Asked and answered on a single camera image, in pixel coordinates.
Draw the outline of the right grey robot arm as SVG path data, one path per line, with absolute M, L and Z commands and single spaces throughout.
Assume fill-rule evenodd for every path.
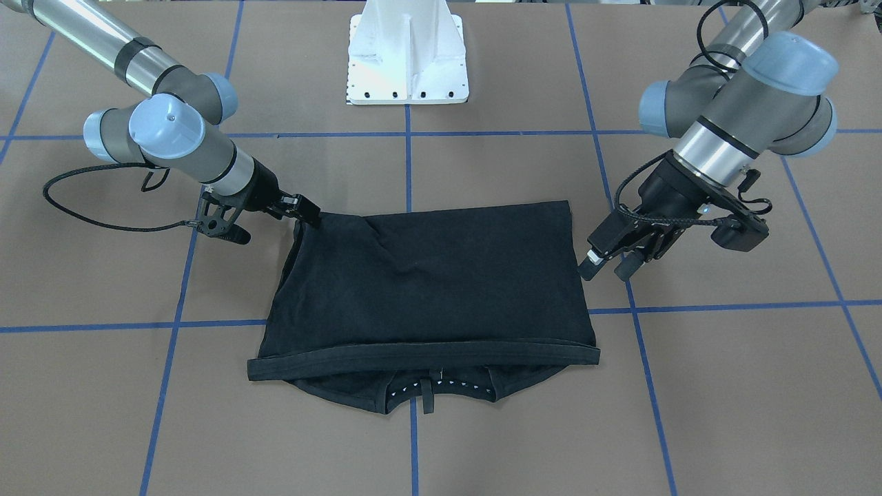
M 106 170 L 180 172 L 202 185 L 196 216 L 181 226 L 241 245 L 249 241 L 236 223 L 243 211 L 318 226 L 319 206 L 284 192 L 270 169 L 218 129 L 239 105 L 226 76 L 193 72 L 95 1 L 6 1 L 4 6 L 47 26 L 142 95 L 140 103 L 88 116 L 84 142 Z

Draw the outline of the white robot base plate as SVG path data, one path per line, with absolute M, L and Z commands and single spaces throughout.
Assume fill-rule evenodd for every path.
M 445 1 L 368 1 L 349 20 L 346 102 L 469 100 L 463 22 Z

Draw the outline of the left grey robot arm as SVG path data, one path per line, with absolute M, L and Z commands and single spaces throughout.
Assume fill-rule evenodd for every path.
M 743 1 L 712 41 L 697 25 L 699 54 L 678 79 L 644 91 L 639 122 L 644 132 L 675 139 L 674 147 L 639 168 L 648 178 L 628 207 L 620 183 L 613 210 L 587 238 L 579 267 L 591 280 L 614 258 L 620 280 L 659 260 L 694 226 L 712 229 L 726 250 L 747 252 L 768 238 L 766 198 L 746 200 L 760 173 L 753 164 L 770 151 L 802 157 L 835 136 L 838 116 L 826 95 L 840 66 L 793 27 L 819 1 Z

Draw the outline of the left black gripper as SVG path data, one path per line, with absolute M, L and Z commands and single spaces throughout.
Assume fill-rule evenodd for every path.
M 639 206 L 629 207 L 622 194 L 646 170 L 648 178 L 637 188 Z M 715 228 L 724 218 L 702 219 L 701 210 L 708 205 L 712 204 L 706 183 L 687 172 L 674 153 L 659 154 L 617 186 L 617 211 L 588 236 L 589 250 L 577 272 L 583 280 L 592 280 L 608 261 L 624 254 L 614 273 L 628 282 L 643 264 L 664 256 L 686 229 Z

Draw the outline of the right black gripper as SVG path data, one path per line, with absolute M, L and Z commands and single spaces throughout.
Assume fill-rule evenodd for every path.
M 321 208 L 317 204 L 302 194 L 283 194 L 275 173 L 256 159 L 253 163 L 252 178 L 243 190 L 240 209 L 262 211 L 274 218 L 296 218 L 313 228 L 320 226 Z

